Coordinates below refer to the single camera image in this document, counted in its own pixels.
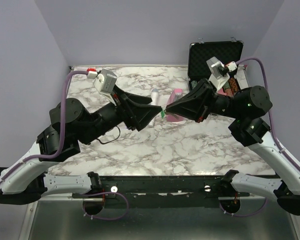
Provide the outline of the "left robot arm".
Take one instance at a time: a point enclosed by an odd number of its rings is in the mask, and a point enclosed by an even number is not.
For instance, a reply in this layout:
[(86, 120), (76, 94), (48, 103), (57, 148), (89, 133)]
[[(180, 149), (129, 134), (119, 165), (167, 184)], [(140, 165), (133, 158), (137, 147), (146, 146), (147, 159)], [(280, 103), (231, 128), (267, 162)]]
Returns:
[(141, 131), (161, 112), (152, 99), (115, 87), (113, 102), (89, 112), (76, 98), (67, 98), (51, 109), (50, 126), (37, 137), (30, 150), (13, 166), (0, 167), (0, 204), (26, 205), (41, 197), (73, 193), (97, 197), (102, 191), (99, 175), (56, 176), (48, 169), (80, 153), (89, 145), (124, 123)]

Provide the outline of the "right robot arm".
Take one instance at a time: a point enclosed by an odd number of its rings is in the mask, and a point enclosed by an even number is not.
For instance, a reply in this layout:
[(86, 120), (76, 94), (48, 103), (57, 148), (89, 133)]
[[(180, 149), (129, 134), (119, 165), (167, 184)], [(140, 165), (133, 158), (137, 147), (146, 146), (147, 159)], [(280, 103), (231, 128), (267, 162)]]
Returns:
[(275, 139), (274, 130), (263, 120), (272, 106), (263, 86), (248, 87), (228, 97), (217, 94), (210, 82), (201, 80), (187, 95), (167, 105), (165, 112), (197, 123), (210, 114), (233, 118), (228, 127), (231, 135), (260, 156), (278, 177), (263, 178), (229, 170), (220, 181), (220, 191), (226, 196), (249, 193), (264, 197), (300, 216), (300, 161)]

